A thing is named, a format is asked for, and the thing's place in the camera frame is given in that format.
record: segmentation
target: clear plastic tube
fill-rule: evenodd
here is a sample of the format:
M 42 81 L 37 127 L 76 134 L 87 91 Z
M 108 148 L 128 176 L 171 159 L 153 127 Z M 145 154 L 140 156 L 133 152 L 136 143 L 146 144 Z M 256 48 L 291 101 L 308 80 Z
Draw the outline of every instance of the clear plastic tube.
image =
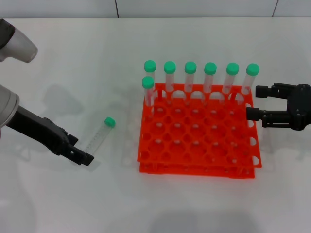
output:
M 239 65 L 236 64 L 236 63 L 229 63 L 227 65 L 226 72 L 227 72 L 227 75 L 226 75 L 226 78 L 225 78 L 225 82 L 224 82 L 224 85 L 223 85 L 222 92 L 224 94 L 229 94 L 230 91 L 231 91 L 231 87 L 233 85 L 235 76 L 239 72 Z
M 153 78 L 154 82 L 156 83 L 156 72 L 146 72 L 146 76 L 150 76 Z
M 148 107 L 154 105 L 153 88 L 145 89 L 145 103 Z
M 86 143 L 78 141 L 76 147 L 86 153 L 94 155 L 98 147 L 107 138 L 110 131 L 115 127 L 115 125 L 116 122 L 114 121 L 114 119 L 107 117 L 90 141 L 87 141 Z
M 174 73 L 176 71 L 176 65 L 174 62 L 166 62 L 164 64 L 164 72 L 165 72 L 165 89 L 166 92 L 174 91 Z
M 174 73 L 165 75 L 165 89 L 166 92 L 174 91 Z
M 251 87 L 253 85 L 253 82 L 255 80 L 255 77 L 256 76 L 251 76 L 251 75 L 246 74 L 244 82 L 243 82 L 243 86 L 241 88 L 241 93 L 243 95 L 249 94 L 249 92 L 251 91 Z
M 154 92 L 153 87 L 155 85 L 155 82 L 152 77 L 146 76 L 142 79 L 142 87 L 145 91 L 145 104 L 148 107 L 153 106 L 154 104 Z
M 235 79 L 235 75 L 230 75 L 230 74 L 226 75 L 225 82 L 223 85 L 223 90 L 222 90 L 224 94 L 229 94 L 229 92 L 231 91 L 231 87 L 233 85 L 234 79 Z
M 259 73 L 259 66 L 255 63 L 251 63 L 247 66 L 246 69 L 246 76 L 243 82 L 243 86 L 241 88 L 241 93 L 243 95 L 248 95 L 249 92 L 251 91 L 253 82 L 256 78 L 256 76 Z
M 84 152 L 94 154 L 97 151 L 98 147 L 101 145 L 101 143 L 107 138 L 111 130 L 111 127 L 103 125 L 91 139 L 90 143 L 86 146 Z
M 191 92 L 193 87 L 194 74 L 186 74 L 185 92 Z
M 184 87 L 185 92 L 192 91 L 195 72 L 196 72 L 196 63 L 187 62 L 185 64 L 185 73 L 186 73 L 186 80 L 185 80 L 185 87 Z
M 203 91 L 204 93 L 210 93 L 212 91 L 214 75 L 205 74 Z

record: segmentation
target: test tube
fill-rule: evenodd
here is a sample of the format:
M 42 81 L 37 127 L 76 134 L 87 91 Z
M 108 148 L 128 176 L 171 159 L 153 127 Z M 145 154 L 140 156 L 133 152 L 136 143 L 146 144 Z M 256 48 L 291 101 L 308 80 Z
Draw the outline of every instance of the test tube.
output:
M 231 87 L 233 85 L 235 76 L 238 74 L 239 72 L 239 65 L 236 63 L 229 63 L 227 66 L 227 75 L 225 78 L 225 82 L 223 85 L 223 89 L 222 92 L 224 94 L 229 94 Z
M 156 82 L 155 78 L 156 78 L 156 63 L 152 60 L 148 60 L 145 62 L 145 71 L 146 71 L 146 76 L 150 76 L 154 79 L 154 82 Z
M 145 104 L 148 107 L 151 107 L 154 104 L 154 85 L 155 82 L 151 76 L 146 76 L 142 79 L 142 87 L 145 89 Z
M 175 73 L 175 71 L 176 71 L 176 65 L 174 62 L 166 62 L 164 64 L 166 92 L 174 91 L 174 73 Z
M 247 66 L 246 76 L 243 82 L 243 86 L 241 88 L 241 93 L 243 95 L 248 95 L 251 91 L 252 84 L 255 80 L 255 77 L 259 73 L 259 66 L 257 64 L 251 63 Z
M 215 63 L 209 62 L 204 67 L 205 79 L 204 79 L 204 86 L 203 91 L 204 93 L 210 93 L 212 91 L 213 85 L 213 77 L 216 73 L 217 66 Z
M 78 141 L 76 147 L 81 149 L 82 151 L 94 155 L 97 151 L 98 147 L 103 143 L 103 141 L 107 138 L 110 131 L 116 126 L 116 122 L 111 117 L 107 117 L 104 123 L 97 130 L 92 139 L 85 143 Z
M 185 64 L 186 81 L 185 81 L 185 92 L 191 92 L 194 80 L 194 73 L 196 72 L 196 63 L 187 62 Z

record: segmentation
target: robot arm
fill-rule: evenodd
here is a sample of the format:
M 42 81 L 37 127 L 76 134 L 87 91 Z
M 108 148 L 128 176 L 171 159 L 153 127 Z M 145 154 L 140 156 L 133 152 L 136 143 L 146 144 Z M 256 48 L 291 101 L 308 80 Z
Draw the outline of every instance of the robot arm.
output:
M 311 88 L 307 84 L 275 83 L 271 88 L 256 86 L 256 97 L 276 97 L 287 100 L 286 111 L 263 111 L 246 108 L 248 120 L 260 120 L 263 127 L 303 130 L 311 123 Z
M 37 47 L 18 29 L 0 19 L 0 62 L 7 57 L 31 62 Z M 45 145 L 52 153 L 63 155 L 73 162 L 88 166 L 94 157 L 77 149 L 76 137 L 55 125 L 47 118 L 40 118 L 19 106 L 19 96 L 0 85 L 0 128 L 8 126 Z

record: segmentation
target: rack hole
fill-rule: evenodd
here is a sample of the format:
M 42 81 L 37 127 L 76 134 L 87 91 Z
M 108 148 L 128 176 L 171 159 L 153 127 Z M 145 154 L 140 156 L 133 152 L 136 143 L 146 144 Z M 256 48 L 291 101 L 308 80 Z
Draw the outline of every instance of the rack hole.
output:
M 194 141 L 190 145 L 190 151 L 192 154 L 195 154 L 196 156 L 203 156 L 207 150 L 202 142 Z
M 253 137 L 250 137 L 250 138 L 249 138 L 249 141 L 250 141 L 251 146 L 254 146 L 254 145 L 256 145 L 256 144 L 257 144 L 256 139 L 255 139 L 255 138 L 253 138 Z
M 151 138 L 150 133 L 143 133 L 143 135 L 142 135 L 143 140 L 149 140 L 150 138 Z
M 155 113 L 154 113 L 155 117 L 163 117 L 165 116 L 165 114 L 166 114 L 166 111 L 163 107 L 155 106 Z
M 185 127 L 180 123 L 174 123 L 170 127 L 170 132 L 175 135 L 183 135 L 185 131 L 186 131 Z
M 236 110 L 230 111 L 230 116 L 235 120 L 246 119 L 245 112 L 243 112 L 241 109 L 236 109 Z
M 244 139 L 247 135 L 244 128 L 239 127 L 238 129 L 235 126 L 231 128 L 232 135 L 235 136 L 237 139 Z
M 211 151 L 216 156 L 225 156 L 228 153 L 224 145 L 219 144 L 219 143 L 213 143 Z
M 191 99 L 200 99 L 200 100 L 204 101 L 205 96 L 203 95 L 203 93 L 201 91 L 194 91 L 191 93 L 190 98 Z
M 174 91 L 172 99 L 186 99 L 186 94 L 183 91 Z
M 164 143 L 161 139 L 155 139 L 149 143 L 148 149 L 151 153 L 161 153 L 164 150 Z
M 210 115 L 212 118 L 216 120 L 223 120 L 225 118 L 225 111 L 224 109 L 218 109 L 218 110 L 211 110 Z
M 259 164 L 259 159 L 256 156 L 252 156 L 253 159 L 253 165 L 257 166 Z
M 191 110 L 191 116 L 194 117 L 195 119 L 202 119 L 204 118 L 204 110 L 203 109 L 198 109 L 198 108 L 193 108 Z
M 151 121 L 152 121 L 152 117 L 151 116 L 145 116 L 144 117 L 144 122 L 150 123 Z
M 140 158 L 143 160 L 147 160 L 149 158 L 149 153 L 146 151 L 143 151 L 140 153 Z
M 222 125 L 213 125 L 211 127 L 211 133 L 217 138 L 222 138 L 225 136 L 226 129 Z
M 212 92 L 209 96 L 210 100 L 218 100 L 219 102 L 223 102 L 225 100 L 225 97 L 220 92 Z
M 205 130 L 202 125 L 193 124 L 190 133 L 195 137 L 202 137 L 205 134 Z
M 182 117 L 185 116 L 185 111 L 183 109 L 181 109 L 181 108 L 174 108 L 171 111 L 171 115 L 174 118 L 182 118 Z
M 162 134 L 165 131 L 165 127 L 164 127 L 164 125 L 161 122 L 155 122 L 150 127 L 150 131 L 153 134 Z
M 185 145 L 179 141 L 179 140 L 175 140 L 172 143 L 170 143 L 169 145 L 169 150 L 172 153 L 183 153 L 185 151 Z

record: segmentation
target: green tube cap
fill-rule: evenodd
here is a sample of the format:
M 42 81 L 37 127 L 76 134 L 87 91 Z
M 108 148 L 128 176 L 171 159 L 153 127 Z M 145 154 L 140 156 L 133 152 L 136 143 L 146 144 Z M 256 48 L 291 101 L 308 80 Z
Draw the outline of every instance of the green tube cap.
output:
M 176 71 L 176 65 L 174 62 L 166 62 L 164 64 L 164 71 L 167 74 L 174 74 Z
M 227 66 L 227 74 L 237 75 L 239 72 L 239 65 L 236 63 L 229 63 Z
M 204 67 L 204 72 L 208 75 L 214 75 L 216 73 L 217 66 L 213 62 L 209 62 Z
M 145 71 L 148 73 L 155 72 L 156 70 L 156 63 L 152 60 L 145 62 Z
M 196 72 L 196 63 L 194 63 L 194 62 L 187 62 L 185 64 L 185 72 L 187 74 L 194 74 Z
M 256 76 L 259 73 L 259 66 L 255 63 L 251 63 L 247 66 L 246 73 L 250 76 Z
M 154 79 L 150 76 L 144 77 L 141 83 L 142 83 L 142 87 L 145 89 L 151 89 L 155 85 Z
M 116 126 L 116 122 L 114 119 L 112 119 L 111 117 L 107 117 L 104 121 L 105 125 L 110 127 L 110 128 L 114 128 Z

